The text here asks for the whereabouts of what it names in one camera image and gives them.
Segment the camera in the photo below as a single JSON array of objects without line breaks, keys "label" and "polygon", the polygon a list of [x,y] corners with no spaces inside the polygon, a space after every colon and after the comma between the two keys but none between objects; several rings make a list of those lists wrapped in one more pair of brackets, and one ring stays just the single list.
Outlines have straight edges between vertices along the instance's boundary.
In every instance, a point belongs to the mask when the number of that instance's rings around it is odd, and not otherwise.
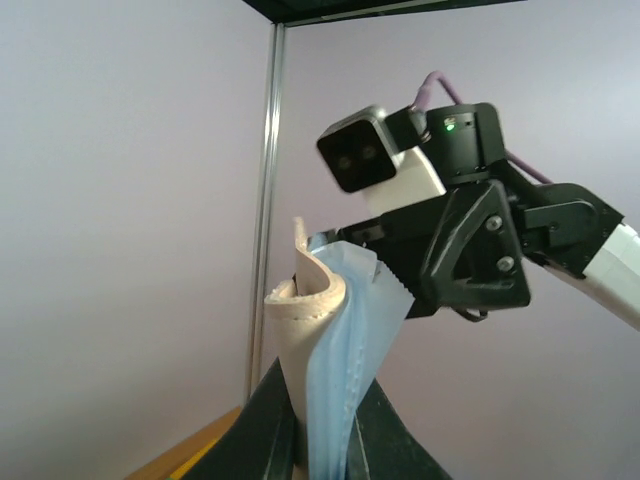
[{"label": "camera", "polygon": [[385,117],[381,107],[372,105],[331,125],[318,139],[318,151],[344,192],[358,192],[396,175],[401,156]]}]

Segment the screw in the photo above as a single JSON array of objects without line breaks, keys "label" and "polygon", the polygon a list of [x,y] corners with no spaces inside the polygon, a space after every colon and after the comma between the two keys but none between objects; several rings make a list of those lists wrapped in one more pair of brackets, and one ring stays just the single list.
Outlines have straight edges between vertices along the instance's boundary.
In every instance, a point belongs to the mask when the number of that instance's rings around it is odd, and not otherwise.
[{"label": "screw", "polygon": [[516,262],[512,257],[502,257],[500,260],[498,260],[496,266],[501,272],[508,272],[514,267],[515,264]]},{"label": "screw", "polygon": [[490,232],[495,232],[502,227],[502,218],[498,215],[494,215],[493,217],[489,217],[484,225]]}]

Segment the black bracket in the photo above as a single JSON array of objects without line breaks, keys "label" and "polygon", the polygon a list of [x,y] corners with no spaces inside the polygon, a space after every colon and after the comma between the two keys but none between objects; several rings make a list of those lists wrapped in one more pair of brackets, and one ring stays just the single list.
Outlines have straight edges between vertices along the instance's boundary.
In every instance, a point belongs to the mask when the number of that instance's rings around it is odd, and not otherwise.
[{"label": "black bracket", "polygon": [[520,239],[499,181],[451,189],[330,238],[378,254],[416,299],[408,318],[449,307],[479,321],[485,312],[531,301]]},{"label": "black bracket", "polygon": [[586,188],[571,183],[537,187],[547,205],[512,208],[524,254],[576,278],[602,248],[623,215]]}]

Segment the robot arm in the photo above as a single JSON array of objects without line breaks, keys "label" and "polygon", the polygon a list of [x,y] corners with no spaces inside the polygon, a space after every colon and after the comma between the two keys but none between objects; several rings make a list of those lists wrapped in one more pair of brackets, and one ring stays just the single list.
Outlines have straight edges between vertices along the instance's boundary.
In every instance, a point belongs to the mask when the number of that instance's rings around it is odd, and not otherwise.
[{"label": "robot arm", "polygon": [[317,147],[375,215],[327,235],[376,251],[414,294],[410,318],[452,308],[479,321],[527,306],[526,257],[640,330],[638,234],[584,187],[529,182],[492,105],[369,107]]}]

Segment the camera lens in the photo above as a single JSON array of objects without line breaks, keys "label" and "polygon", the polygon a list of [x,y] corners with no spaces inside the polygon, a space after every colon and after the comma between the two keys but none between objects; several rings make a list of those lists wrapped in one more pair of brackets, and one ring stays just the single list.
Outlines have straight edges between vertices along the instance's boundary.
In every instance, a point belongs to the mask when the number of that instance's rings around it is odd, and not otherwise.
[{"label": "camera lens", "polygon": [[376,151],[375,147],[372,147],[371,145],[367,145],[362,149],[362,158],[364,158],[365,160],[373,160],[374,158],[376,158],[377,154],[378,152]]},{"label": "camera lens", "polygon": [[349,157],[340,157],[338,159],[338,168],[340,170],[348,170],[351,168],[351,159]]}]

